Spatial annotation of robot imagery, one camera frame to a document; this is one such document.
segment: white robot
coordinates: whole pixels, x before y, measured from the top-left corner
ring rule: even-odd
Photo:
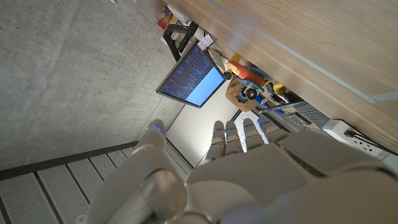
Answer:
[[[381,161],[313,132],[289,135],[268,119],[217,121],[205,164],[184,184],[149,125],[133,155],[103,183],[88,224],[398,223],[398,178]]]

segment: white wall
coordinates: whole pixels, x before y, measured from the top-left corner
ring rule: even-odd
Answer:
[[[185,105],[167,131],[167,138],[193,167],[210,147],[214,122],[225,124],[238,111],[225,97],[228,85],[226,81],[200,109]]]

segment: electronic device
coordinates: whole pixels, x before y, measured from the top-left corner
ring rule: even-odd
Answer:
[[[201,108],[225,82],[222,73],[198,41],[185,49],[156,92],[173,100]]]
[[[293,121],[295,124],[297,125],[301,125],[301,126],[307,126],[310,125],[311,122],[309,120],[307,120],[306,118],[304,118],[301,114],[299,114],[298,112],[292,113],[287,115],[287,118],[290,119],[291,121]]]

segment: yellow object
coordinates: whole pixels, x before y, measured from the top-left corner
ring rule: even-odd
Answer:
[[[232,55],[230,61],[235,61],[238,62],[241,60],[242,56],[238,53],[235,53],[234,55]],[[227,72],[230,73],[235,73],[237,75],[239,75],[240,71],[238,70],[238,68],[236,68],[236,66],[232,65],[231,63],[228,63],[228,68],[227,68]]]
[[[278,95],[283,95],[285,93],[285,88],[284,88],[283,84],[281,84],[280,82],[275,82],[274,83],[274,91]]]

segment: orange object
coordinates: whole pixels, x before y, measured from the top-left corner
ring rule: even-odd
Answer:
[[[239,78],[249,80],[257,84],[259,87],[263,87],[266,84],[266,79],[250,71],[245,66],[239,64],[235,60],[230,60],[228,63],[228,71],[232,71]]]

